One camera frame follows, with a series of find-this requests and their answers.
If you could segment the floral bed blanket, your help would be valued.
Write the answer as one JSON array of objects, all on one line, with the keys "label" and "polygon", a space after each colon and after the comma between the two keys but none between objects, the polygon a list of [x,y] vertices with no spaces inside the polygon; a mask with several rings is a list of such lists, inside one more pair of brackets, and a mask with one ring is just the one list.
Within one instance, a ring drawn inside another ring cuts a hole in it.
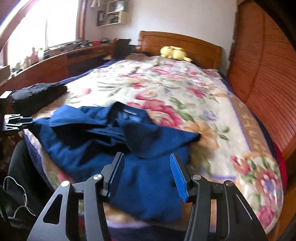
[{"label": "floral bed blanket", "polygon": [[[242,192],[265,232],[275,227],[283,206],[283,184],[275,146],[263,124],[232,92],[214,69],[161,56],[131,54],[125,60],[65,79],[66,94],[40,109],[33,120],[49,118],[63,105],[107,107],[116,102],[143,109],[153,123],[191,133],[200,139],[190,145],[194,172],[209,181],[231,180]],[[23,132],[34,160],[50,186],[69,175],[45,152],[39,140]],[[182,229],[190,205],[182,202],[182,217],[172,222],[140,220],[104,206],[112,227],[142,227],[150,223]]]}]

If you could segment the navy blue blazer jacket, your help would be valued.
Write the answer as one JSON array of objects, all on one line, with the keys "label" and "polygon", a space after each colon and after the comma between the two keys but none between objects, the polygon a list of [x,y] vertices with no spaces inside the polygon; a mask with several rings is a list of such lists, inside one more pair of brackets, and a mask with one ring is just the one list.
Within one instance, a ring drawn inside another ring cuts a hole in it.
[{"label": "navy blue blazer jacket", "polygon": [[157,125],[145,110],[121,102],[107,107],[63,105],[51,117],[33,121],[29,130],[76,182],[100,173],[123,153],[125,167],[111,206],[140,220],[172,222],[182,217],[170,156],[176,153],[188,163],[198,133]]}]

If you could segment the wooden desk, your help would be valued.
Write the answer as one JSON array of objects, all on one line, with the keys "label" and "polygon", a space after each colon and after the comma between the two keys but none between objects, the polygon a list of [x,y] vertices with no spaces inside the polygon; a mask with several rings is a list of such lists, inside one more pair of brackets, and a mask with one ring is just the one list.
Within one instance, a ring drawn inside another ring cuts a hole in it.
[{"label": "wooden desk", "polygon": [[113,54],[111,44],[73,50],[43,60],[1,85],[1,93],[19,90],[36,83],[53,83],[81,75],[103,65],[104,57]]}]

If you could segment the wooden louvered wardrobe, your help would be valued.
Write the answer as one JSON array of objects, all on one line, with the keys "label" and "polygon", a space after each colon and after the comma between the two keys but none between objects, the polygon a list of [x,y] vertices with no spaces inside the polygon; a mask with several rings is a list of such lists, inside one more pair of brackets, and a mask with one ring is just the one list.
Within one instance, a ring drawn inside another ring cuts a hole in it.
[{"label": "wooden louvered wardrobe", "polygon": [[255,1],[239,1],[228,79],[285,159],[295,152],[295,50]]}]

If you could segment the wall shelf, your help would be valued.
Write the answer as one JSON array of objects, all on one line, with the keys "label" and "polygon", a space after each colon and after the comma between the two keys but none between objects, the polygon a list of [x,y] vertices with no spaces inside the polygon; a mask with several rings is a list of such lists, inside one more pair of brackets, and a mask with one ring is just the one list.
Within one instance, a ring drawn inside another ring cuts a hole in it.
[{"label": "wall shelf", "polygon": [[129,1],[92,1],[91,7],[97,9],[97,26],[124,25]]}]

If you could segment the wooden headboard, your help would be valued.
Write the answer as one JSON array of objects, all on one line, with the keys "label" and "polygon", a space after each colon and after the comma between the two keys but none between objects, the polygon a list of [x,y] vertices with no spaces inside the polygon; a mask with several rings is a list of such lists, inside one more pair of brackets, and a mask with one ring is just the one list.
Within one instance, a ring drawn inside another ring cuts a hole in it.
[{"label": "wooden headboard", "polygon": [[167,32],[140,31],[137,52],[159,55],[164,46],[181,47],[201,68],[220,69],[222,48],[197,38]]}]

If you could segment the wooden chair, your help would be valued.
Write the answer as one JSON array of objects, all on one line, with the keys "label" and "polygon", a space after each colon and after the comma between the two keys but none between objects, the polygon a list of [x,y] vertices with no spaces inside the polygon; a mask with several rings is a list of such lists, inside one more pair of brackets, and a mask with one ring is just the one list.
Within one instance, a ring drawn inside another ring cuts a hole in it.
[{"label": "wooden chair", "polygon": [[124,58],[128,55],[131,39],[115,38],[111,44],[110,55],[112,59]]}]

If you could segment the dark folded garment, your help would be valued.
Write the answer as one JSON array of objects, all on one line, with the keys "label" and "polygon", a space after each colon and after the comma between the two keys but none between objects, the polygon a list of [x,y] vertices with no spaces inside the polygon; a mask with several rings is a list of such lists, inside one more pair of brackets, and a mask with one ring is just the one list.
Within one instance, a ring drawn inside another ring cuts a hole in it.
[{"label": "dark folded garment", "polygon": [[67,92],[63,83],[37,83],[11,94],[11,107],[15,113],[29,117],[36,114]]}]

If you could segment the yellow plush toy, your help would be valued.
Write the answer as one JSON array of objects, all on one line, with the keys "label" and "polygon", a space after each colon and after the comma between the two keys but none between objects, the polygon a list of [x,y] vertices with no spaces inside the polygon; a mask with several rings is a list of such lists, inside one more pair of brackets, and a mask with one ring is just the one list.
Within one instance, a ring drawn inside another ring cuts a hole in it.
[{"label": "yellow plush toy", "polygon": [[160,55],[168,59],[192,62],[192,59],[188,58],[187,53],[180,47],[164,46],[160,49]]}]

